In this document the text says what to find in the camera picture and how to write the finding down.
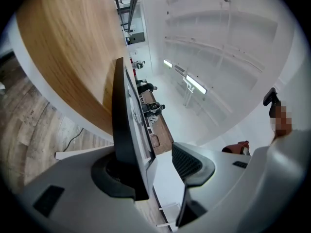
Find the wood plank flooring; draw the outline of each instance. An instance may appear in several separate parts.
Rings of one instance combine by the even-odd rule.
[[[15,58],[0,66],[0,163],[9,189],[17,194],[37,175],[57,162],[81,127],[53,107],[33,86]],[[97,148],[112,143],[83,129],[66,151]],[[136,202],[137,209],[154,227],[165,223],[156,199]],[[158,228],[169,232],[168,227]]]

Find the wooden desk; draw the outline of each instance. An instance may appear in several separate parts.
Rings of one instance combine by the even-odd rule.
[[[124,58],[135,83],[114,1],[26,0],[16,13],[16,22],[18,29],[9,33],[11,44],[37,89],[66,116],[72,113],[61,108],[69,106],[89,122],[89,131],[104,132],[100,136],[111,141],[116,59]],[[19,43],[17,34],[22,39]],[[26,49],[23,53],[18,50],[21,44]],[[34,64],[31,70],[27,70],[27,54]],[[49,92],[38,82],[38,75],[33,76],[37,71],[44,79],[41,83],[51,87]],[[60,99],[55,100],[53,92]]]

